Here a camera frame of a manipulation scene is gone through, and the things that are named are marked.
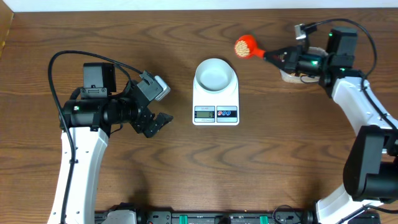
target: wood grain surface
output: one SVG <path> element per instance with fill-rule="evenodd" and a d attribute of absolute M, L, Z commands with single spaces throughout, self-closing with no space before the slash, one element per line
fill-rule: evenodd
<path fill-rule="evenodd" d="M 342 183 L 355 137 L 344 113 L 319 86 L 286 83 L 260 59 L 238 59 L 233 44 L 240 35 L 254 34 L 267 50 L 294 45 L 294 25 L 334 17 L 355 20 L 372 33 L 379 62 L 371 86 L 398 117 L 398 9 L 16 14 L 0 60 L 0 222 L 44 223 L 50 215 L 61 130 L 47 66 L 61 50 L 85 50 L 148 70 L 172 89 L 150 105 L 153 112 L 174 116 L 154 138 L 130 126 L 111 136 L 97 210 L 134 202 L 253 212 L 281 204 L 304 208 L 327 196 Z M 325 47 L 331 27 L 319 27 L 312 45 Z M 355 66 L 368 70 L 373 58 L 362 34 L 356 54 Z M 237 127 L 192 124 L 195 69 L 212 57 L 227 60 L 238 74 Z M 53 79 L 62 103 L 82 85 L 83 63 L 98 61 L 65 55 L 55 62 Z M 117 76 L 122 90 L 126 79 Z M 393 215 L 382 219 L 398 222 Z"/>

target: scale display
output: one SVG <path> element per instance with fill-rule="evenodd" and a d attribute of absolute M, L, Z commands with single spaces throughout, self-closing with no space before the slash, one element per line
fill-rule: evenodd
<path fill-rule="evenodd" d="M 216 122 L 215 118 L 216 107 L 215 106 L 196 106 L 195 107 L 195 122 L 207 123 Z"/>
<path fill-rule="evenodd" d="M 196 118 L 214 118 L 214 111 L 197 111 Z"/>

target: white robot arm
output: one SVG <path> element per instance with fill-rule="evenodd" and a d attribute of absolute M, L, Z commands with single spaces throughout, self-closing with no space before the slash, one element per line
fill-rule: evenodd
<path fill-rule="evenodd" d="M 62 54 L 83 54 L 113 62 L 85 63 L 84 85 L 72 93 L 63 108 L 52 83 L 52 65 Z M 131 80 L 121 66 L 139 73 L 142 81 Z M 112 95 L 111 92 L 116 91 L 115 68 L 120 69 L 129 81 L 122 93 Z M 129 123 L 137 133 L 151 138 L 173 117 L 159 113 L 155 118 L 147 106 L 152 100 L 160 101 L 170 88 L 159 76 L 154 77 L 147 71 L 140 72 L 110 58 L 75 50 L 53 56 L 49 64 L 49 82 L 63 133 L 60 175 L 48 223 L 94 224 L 98 174 L 112 134 L 112 124 L 120 124 L 122 128 L 124 123 Z M 118 223 L 128 223 L 123 220 L 130 220 L 131 214 L 122 214 Z M 109 214 L 108 219 L 104 223 L 114 223 L 112 215 Z"/>
<path fill-rule="evenodd" d="M 391 129 L 391 127 L 380 118 L 377 111 L 370 104 L 361 90 L 361 80 L 358 77 L 346 77 L 338 79 L 333 88 L 332 98 L 341 106 L 349 122 L 351 123 L 354 132 L 358 135 L 362 126 L 375 125 L 381 129 Z M 370 89 L 369 82 L 365 81 L 368 94 L 377 107 L 386 114 L 389 121 L 398 126 L 398 121 L 391 117 L 391 115 L 384 109 L 379 100 L 374 96 Z M 380 200 L 362 200 L 360 202 L 354 201 L 345 190 L 342 184 L 327 198 L 321 199 L 316 204 L 316 216 L 319 223 L 335 224 L 346 223 L 355 214 L 359 215 L 364 212 L 365 205 L 380 206 L 383 203 Z"/>

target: black cable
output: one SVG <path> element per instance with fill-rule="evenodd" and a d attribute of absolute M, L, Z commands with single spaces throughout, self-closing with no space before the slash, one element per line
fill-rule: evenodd
<path fill-rule="evenodd" d="M 290 205 L 279 205 L 277 208 L 275 208 L 274 212 L 272 212 L 272 219 L 273 219 L 274 222 L 276 222 L 277 224 L 281 224 L 281 222 L 278 221 L 278 220 L 275 218 L 275 213 L 276 213 L 276 211 L 277 211 L 278 209 L 280 209 L 280 208 L 282 208 L 282 207 L 288 207 L 288 208 L 290 208 L 290 209 L 294 212 L 294 214 L 297 216 L 297 218 L 300 220 L 299 222 L 293 223 L 293 224 L 299 224 L 299 223 L 301 223 L 301 216 L 298 215 L 298 213 L 297 213 L 297 212 L 294 210 L 294 208 L 292 208 Z"/>
<path fill-rule="evenodd" d="M 371 209 L 375 209 L 379 212 L 384 212 L 384 213 L 388 213 L 388 214 L 395 214 L 395 215 L 398 214 L 398 210 L 388 210 L 388 209 L 379 208 L 379 207 L 376 207 L 373 205 L 365 205 L 364 208 L 371 208 Z"/>
<path fill-rule="evenodd" d="M 76 88 L 76 89 L 72 92 L 72 94 L 70 95 L 69 100 L 75 100 L 75 99 L 77 99 L 77 97 L 80 95 L 80 90 L 81 90 L 81 89 L 82 89 L 82 87 Z"/>
<path fill-rule="evenodd" d="M 377 48 L 376 48 L 376 44 L 374 43 L 374 40 L 372 38 L 372 36 L 370 35 L 370 33 L 368 32 L 368 30 L 366 30 L 365 27 L 363 27 L 361 24 L 358 24 L 357 22 L 354 22 L 352 20 L 349 19 L 328 19 L 325 21 L 320 21 L 320 22 L 316 22 L 312 25 L 309 25 L 308 27 L 305 27 L 304 29 L 309 29 L 312 27 L 315 27 L 317 25 L 321 25 L 321 24 L 326 24 L 329 22 L 336 22 L 336 21 L 340 21 L 340 22 L 347 22 L 349 24 L 355 25 L 357 27 L 359 27 L 368 37 L 372 49 L 373 49 L 373 65 L 371 67 L 371 69 L 362 76 L 362 80 L 361 80 L 361 89 L 363 91 L 363 93 L 365 94 L 366 99 L 370 102 L 370 104 L 373 106 L 373 108 L 377 111 L 377 113 L 379 114 L 380 118 L 383 119 L 393 130 L 397 130 L 397 127 L 390 121 L 387 119 L 387 114 L 383 113 L 380 108 L 373 102 L 372 98 L 369 96 L 369 93 L 366 91 L 367 87 L 365 86 L 365 80 L 368 79 L 368 76 L 373 72 L 373 70 L 376 68 L 376 64 L 377 64 Z"/>
<path fill-rule="evenodd" d="M 357 217 L 358 215 L 362 214 L 363 212 L 366 211 L 366 208 L 360 208 L 357 211 L 353 212 L 351 215 L 348 215 L 347 217 L 344 217 L 340 220 L 340 222 L 338 222 L 337 224 L 343 224 L 345 222 L 347 222 L 348 220 L 351 220 L 355 217 Z"/>
<path fill-rule="evenodd" d="M 302 83 L 304 83 L 304 84 L 317 84 L 319 81 L 315 81 L 315 82 L 307 82 L 307 81 L 304 81 L 303 80 L 303 77 L 309 77 L 308 75 L 301 75 L 300 76 L 300 81 L 302 82 Z"/>
<path fill-rule="evenodd" d="M 133 83 L 132 80 L 131 80 L 130 74 L 129 74 L 125 69 L 123 69 L 120 65 L 117 65 L 117 64 L 114 65 L 114 66 L 115 66 L 117 69 L 119 69 L 120 71 L 122 71 L 123 74 L 125 74 L 125 76 L 127 76 L 128 81 L 127 81 L 126 87 L 124 87 L 124 90 L 123 90 L 121 93 L 118 93 L 118 94 L 116 94 L 116 95 L 109 96 L 110 98 L 113 98 L 113 99 L 119 98 L 119 97 L 123 97 L 126 93 L 128 93 L 128 92 L 130 91 L 131 85 L 134 85 L 134 83 Z"/>
<path fill-rule="evenodd" d="M 92 56 L 92 57 L 100 58 L 100 59 L 115 63 L 116 65 L 120 65 L 120 66 L 126 67 L 128 69 L 131 69 L 131 70 L 139 73 L 139 74 L 142 73 L 140 70 L 138 70 L 138 69 L 136 69 L 136 68 L 134 68 L 132 66 L 126 65 L 126 64 L 118 62 L 118 61 L 115 61 L 113 59 L 110 59 L 110 58 L 107 58 L 107 57 L 104 57 L 104 56 L 100 56 L 100 55 L 97 55 L 97 54 L 89 53 L 89 52 L 78 51 L 78 50 L 64 50 L 64 51 L 56 53 L 51 58 L 50 63 L 49 63 L 49 70 L 48 70 L 49 85 L 50 85 L 50 89 L 51 89 L 51 94 L 52 94 L 52 96 L 54 98 L 54 101 L 55 101 L 55 106 L 57 107 L 58 112 L 60 114 L 60 119 L 61 119 L 62 125 L 65 128 L 64 131 L 66 132 L 66 134 L 68 136 L 69 145 L 70 145 L 70 149 L 71 149 L 70 168 L 69 168 L 69 172 L 68 172 L 67 184 L 65 186 L 65 194 L 63 196 L 63 202 L 62 202 L 61 222 L 60 222 L 61 224 L 65 224 L 67 203 L 68 203 L 68 197 L 69 197 L 69 191 L 70 191 L 70 183 L 72 181 L 73 168 L 75 167 L 75 162 L 76 162 L 75 144 L 73 143 L 73 139 L 72 139 L 72 136 L 70 134 L 70 131 L 69 131 L 66 119 L 65 119 L 65 115 L 64 115 L 63 110 L 62 110 L 62 106 L 61 106 L 61 104 L 60 104 L 60 102 L 58 100 L 57 92 L 55 91 L 54 83 L 52 81 L 52 67 L 53 67 L 54 61 L 55 61 L 55 59 L 58 56 L 63 55 L 63 54 L 81 54 L 81 55 Z"/>
<path fill-rule="evenodd" d="M 123 123 L 120 124 L 120 128 L 118 128 L 118 129 L 112 131 L 111 134 L 109 134 L 109 136 L 112 135 L 113 133 L 115 133 L 116 131 L 122 130 L 122 128 L 123 128 Z"/>

